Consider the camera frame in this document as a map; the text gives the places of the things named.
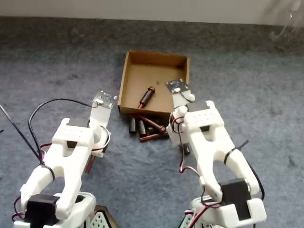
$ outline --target white breadboard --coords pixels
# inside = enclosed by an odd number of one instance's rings
[[[90,228],[110,228],[102,212],[97,212],[91,220]]]
[[[180,225],[180,228],[188,228],[188,225],[190,224],[191,219],[192,219],[192,215],[186,215]]]
[[[186,215],[179,228],[188,228],[188,226],[191,222],[191,219],[192,219],[192,215]],[[202,224],[202,223],[196,223],[194,225],[194,228],[221,228],[221,227],[217,226],[217,225],[207,225],[207,224]]]

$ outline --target black cylinder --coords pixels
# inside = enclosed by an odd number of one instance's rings
[[[154,93],[155,93],[155,88],[150,86],[148,88],[148,91],[144,94],[144,96],[142,97],[142,99],[139,103],[143,106],[146,106]]]
[[[148,127],[148,134],[152,135],[152,134],[158,134],[159,130],[155,129],[154,127]]]
[[[130,134],[136,134],[136,119],[135,119],[135,117],[130,118],[129,133]]]
[[[148,136],[147,131],[146,131],[146,126],[144,125],[142,120],[138,121],[138,133],[139,133],[139,137]]]

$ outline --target floor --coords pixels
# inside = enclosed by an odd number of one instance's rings
[[[278,28],[186,22],[0,18],[0,102],[30,138],[27,119],[54,97],[91,102],[100,89],[119,93],[130,49],[187,55],[190,87],[198,101],[212,100],[236,145],[265,187],[266,223],[304,223],[304,33],[273,42]],[[64,117],[90,110],[68,102],[44,107],[34,119],[41,143],[50,142]],[[0,114],[0,222],[12,227],[12,203],[38,161]],[[106,205],[122,228],[177,228],[192,198],[201,194],[191,172],[178,173],[181,154],[169,140],[139,143],[114,108],[112,141],[82,177],[82,191]],[[187,164],[195,165],[192,155]],[[219,162],[218,180],[234,175]],[[61,191],[63,181],[46,192]]]

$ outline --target white robotic arm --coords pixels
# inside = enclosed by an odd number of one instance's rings
[[[265,220],[262,200],[251,198],[259,192],[259,183],[242,152],[235,148],[214,103],[207,101],[202,107],[193,103],[194,95],[189,86],[180,80],[168,82],[167,87],[172,93],[174,104],[167,127],[172,145],[180,145],[181,141],[182,144],[190,145],[197,160],[200,184],[209,194],[204,201],[219,204],[217,208],[208,207],[196,222],[196,225],[200,225],[197,227],[201,227],[201,224],[216,224],[234,228]],[[218,183],[213,173],[214,160],[225,163],[238,179]],[[199,213],[205,207],[206,203],[202,203],[201,198],[191,204],[194,213]]]
[[[95,197],[79,192],[81,176],[90,155],[102,157],[109,143],[110,133],[106,126],[113,107],[112,99],[116,97],[104,92],[95,97],[89,124],[88,120],[62,120],[44,157],[45,166],[38,166],[20,190],[25,221],[16,221],[14,228],[78,228],[94,212]],[[64,177],[62,193],[55,196],[40,194],[57,177]]]

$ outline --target cardboard box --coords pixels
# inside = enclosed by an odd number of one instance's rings
[[[168,116],[173,110],[173,101],[166,82],[182,78],[188,83],[189,65],[186,56],[129,51],[123,68],[119,112]],[[138,109],[140,99],[150,86],[155,87],[155,94],[144,109]]]

